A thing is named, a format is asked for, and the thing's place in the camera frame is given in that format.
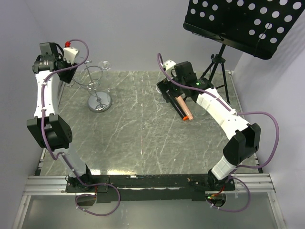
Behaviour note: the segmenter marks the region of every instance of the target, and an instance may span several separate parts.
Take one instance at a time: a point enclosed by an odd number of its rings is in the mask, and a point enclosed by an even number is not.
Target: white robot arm
[[[48,75],[58,69],[67,68],[74,65],[75,58],[79,51],[73,47],[65,47],[62,55],[57,52],[57,44],[42,43],[40,44],[41,55],[33,65],[37,81],[37,106],[34,118],[27,121],[27,127],[41,147],[45,147],[41,135],[42,112],[45,110],[45,133],[52,149],[52,153],[57,155],[59,152],[64,153],[67,161],[81,177],[86,174],[86,164],[77,155],[72,146],[72,132],[70,127],[59,116],[58,112],[58,88],[60,80],[69,83],[75,73],[75,70],[63,72],[60,75],[55,74],[45,84],[44,101],[45,107],[41,107],[41,88],[44,80]],[[69,172],[69,178],[76,178],[73,171],[59,155],[60,161],[65,165]]]
[[[172,60],[167,60],[162,64],[168,75],[172,75],[175,70],[174,79],[181,85],[204,89],[208,93],[198,93],[196,91],[177,88],[169,79],[159,82],[160,87],[173,91],[177,96],[185,94],[191,97],[194,102],[205,109],[218,125],[223,129],[229,143],[224,148],[224,155],[219,162],[209,171],[210,175],[216,178],[216,182],[225,179],[232,171],[245,159],[258,150],[260,127],[257,124],[251,125],[248,121],[237,115],[235,109],[219,95],[214,86],[205,78],[197,79],[193,72],[191,63],[183,62],[176,64]]]

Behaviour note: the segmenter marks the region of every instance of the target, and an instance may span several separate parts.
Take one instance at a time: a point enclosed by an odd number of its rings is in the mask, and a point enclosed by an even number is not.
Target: gray marble tabletop
[[[74,148],[93,174],[207,173],[222,157],[228,142],[223,130],[191,99],[186,103],[194,120],[182,121],[156,91],[156,83],[163,78],[158,71],[109,71],[98,91],[109,91],[113,104],[99,114],[88,109],[85,89],[77,84],[65,86],[60,115],[71,126]],[[227,82],[231,106],[240,110],[229,76]],[[212,83],[222,85],[222,75],[217,73]],[[219,94],[225,98],[224,88]],[[244,164],[255,165],[254,157]],[[238,172],[257,170],[240,168]],[[41,175],[66,174],[61,162],[46,154]]]

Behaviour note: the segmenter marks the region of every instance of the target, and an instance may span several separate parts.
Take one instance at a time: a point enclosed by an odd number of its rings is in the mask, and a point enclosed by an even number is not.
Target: tripod leg
[[[221,64],[221,69],[223,71],[223,77],[224,77],[225,96],[227,97],[227,102],[230,103],[227,79],[226,79],[226,76],[225,76],[225,69],[224,69],[224,64],[223,63]]]
[[[218,67],[218,63],[215,63],[215,65],[214,65],[214,67],[213,67],[213,69],[212,69],[211,75],[210,75],[210,77],[209,77],[209,81],[210,81],[210,82],[212,82],[212,79],[213,79],[213,77],[214,77],[214,74],[215,74],[215,72],[216,72],[217,67]]]
[[[204,71],[204,73],[202,74],[202,76],[200,77],[200,79],[205,77],[205,75],[208,73],[208,71],[212,68],[213,64],[214,64],[214,63],[212,62],[212,63],[209,65],[209,67]]]

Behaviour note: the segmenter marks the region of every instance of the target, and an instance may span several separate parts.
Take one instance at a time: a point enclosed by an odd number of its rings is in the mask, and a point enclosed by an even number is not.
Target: music stand
[[[268,60],[304,9],[305,0],[190,0],[183,27],[222,43],[201,78],[213,67],[211,81],[221,64],[224,85],[219,87],[225,87],[229,102],[222,57],[226,45]]]

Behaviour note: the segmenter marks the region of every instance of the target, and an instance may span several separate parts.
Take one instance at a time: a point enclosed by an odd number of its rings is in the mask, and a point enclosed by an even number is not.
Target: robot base
[[[137,200],[173,200],[191,199],[205,201],[206,191],[219,191],[225,186],[225,191],[234,191],[234,182],[224,181],[211,187],[211,176],[208,174],[178,174],[178,175],[98,175],[92,176],[92,183],[108,183],[117,187],[121,194],[121,201]],[[79,186],[66,186],[67,193],[83,193]],[[97,189],[97,203],[117,201],[115,189],[99,186]]]
[[[90,171],[90,169],[88,168],[87,165],[86,165],[86,173],[83,174],[82,176],[80,176],[80,179],[85,184],[88,184],[88,185],[93,184],[91,171]],[[70,187],[71,189],[77,190],[75,192],[91,192],[91,191],[94,191],[94,187],[86,187],[86,186],[82,185],[76,177],[68,177],[67,181],[68,181],[67,187]]]

